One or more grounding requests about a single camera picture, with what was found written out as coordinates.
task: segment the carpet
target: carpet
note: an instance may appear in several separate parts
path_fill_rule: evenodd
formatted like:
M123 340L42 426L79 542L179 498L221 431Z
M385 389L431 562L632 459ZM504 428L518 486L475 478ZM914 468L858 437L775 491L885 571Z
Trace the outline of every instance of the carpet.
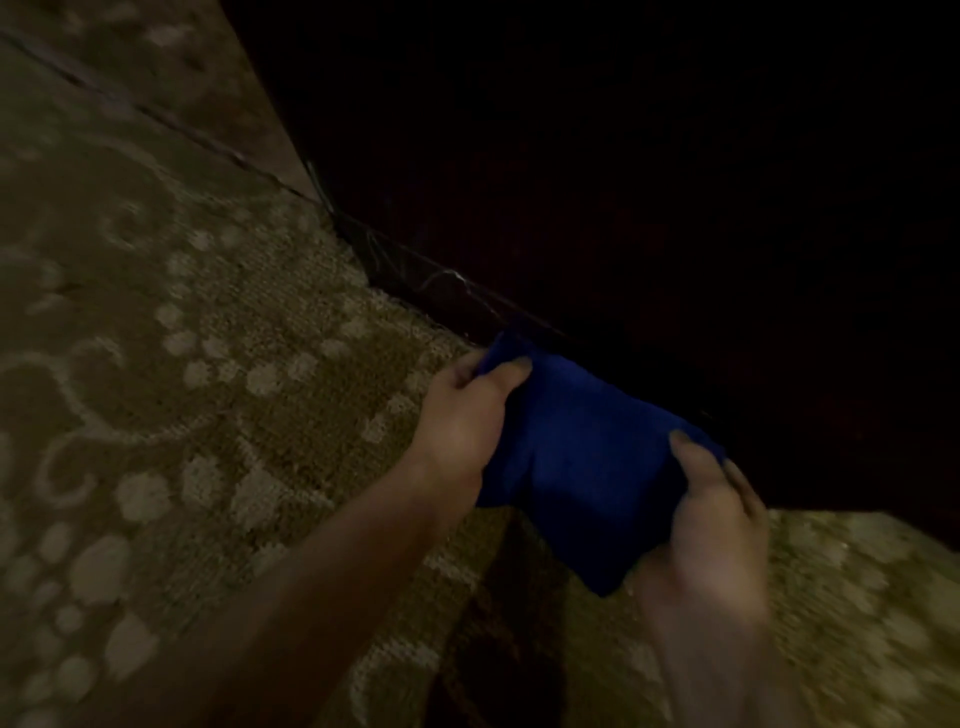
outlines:
M390 467L466 343L314 204L0 43L0 725L62 724ZM778 640L826 726L960 715L960 563L774 513ZM629 599L507 510L432 553L330 726L665 725Z

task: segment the fingernail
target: fingernail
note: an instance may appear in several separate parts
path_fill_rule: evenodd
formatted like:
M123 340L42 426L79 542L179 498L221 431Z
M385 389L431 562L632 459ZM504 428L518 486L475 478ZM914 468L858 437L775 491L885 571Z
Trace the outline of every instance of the fingernail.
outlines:
M681 429L675 429L673 430L673 432L670 433L670 441L674 445L685 445L686 443L693 442L690 439L690 436Z

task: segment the beige carpet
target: beige carpet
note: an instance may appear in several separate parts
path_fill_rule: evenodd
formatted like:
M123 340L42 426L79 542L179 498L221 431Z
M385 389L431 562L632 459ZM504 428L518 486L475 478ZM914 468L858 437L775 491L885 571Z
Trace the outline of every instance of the beige carpet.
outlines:
M304 199L3 44L0 87L0 725L46 728L388 468L465 344L369 290ZM780 642L824 724L957 725L956 556L883 516L775 524ZM320 722L667 717L629 600L488 511Z

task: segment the dark wood surface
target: dark wood surface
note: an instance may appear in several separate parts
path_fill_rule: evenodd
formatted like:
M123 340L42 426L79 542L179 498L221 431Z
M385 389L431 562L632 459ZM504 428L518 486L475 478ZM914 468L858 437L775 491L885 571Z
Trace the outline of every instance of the dark wood surface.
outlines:
M679 411L772 504L957 524L946 9L225 7L375 284Z

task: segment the left hand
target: left hand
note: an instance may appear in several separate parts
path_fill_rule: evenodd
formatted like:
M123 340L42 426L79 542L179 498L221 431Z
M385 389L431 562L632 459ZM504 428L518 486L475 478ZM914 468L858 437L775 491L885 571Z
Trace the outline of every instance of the left hand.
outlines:
M433 377L404 459L414 463L440 508L443 531L469 513L483 469L500 441L507 397L533 370L527 357L475 376L484 352L471 352Z

